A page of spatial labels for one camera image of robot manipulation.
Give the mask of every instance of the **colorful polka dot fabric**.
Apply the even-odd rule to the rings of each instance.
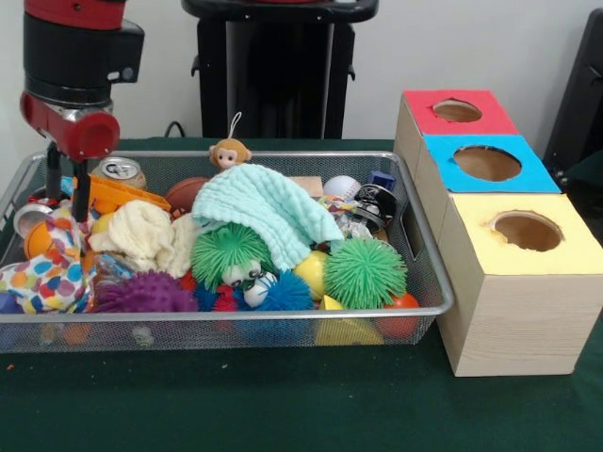
[[[30,261],[0,269],[0,293],[10,293],[27,314],[83,312],[96,271],[84,273],[80,260],[89,225],[77,224],[67,202],[47,216],[46,228],[55,246]]]

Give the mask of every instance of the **green hair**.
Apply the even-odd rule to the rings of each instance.
[[[394,248],[376,238],[343,243],[325,266],[327,294],[347,309],[378,309],[406,293],[406,264]]]
[[[222,274],[231,266],[256,260],[262,269],[274,272],[270,250],[264,240],[251,228],[237,223],[200,235],[195,241],[190,263],[192,274],[207,290],[215,292]]]

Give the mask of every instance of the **monkey toy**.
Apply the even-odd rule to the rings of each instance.
[[[252,159],[252,152],[238,139],[233,138],[236,124],[241,116],[241,113],[238,112],[233,118],[228,138],[209,147],[209,161],[220,168],[220,171],[228,170],[235,165],[249,162]]]

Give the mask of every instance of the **wire mesh basket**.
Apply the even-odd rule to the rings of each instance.
[[[175,183],[213,176],[207,153],[118,152],[135,159],[148,190],[165,195]],[[0,315],[0,352],[73,352],[232,347],[316,347],[416,344],[454,296],[410,173],[384,152],[254,152],[253,163],[286,176],[339,175],[365,181],[371,171],[393,175],[397,212],[389,242],[408,266],[407,288],[415,309],[174,314]],[[44,186],[45,155],[28,157],[0,200],[0,255],[5,266],[25,260],[23,239],[14,233],[15,211]],[[65,167],[63,173],[69,173]]]

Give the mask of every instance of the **wooden box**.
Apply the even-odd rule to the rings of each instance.
[[[560,193],[519,135],[425,136],[424,143],[415,185],[436,238],[449,192]]]
[[[438,245],[456,376],[574,370],[603,305],[603,250],[565,195],[451,194]]]
[[[492,92],[485,90],[406,90],[402,93],[395,152],[413,179],[426,135],[517,135]]]

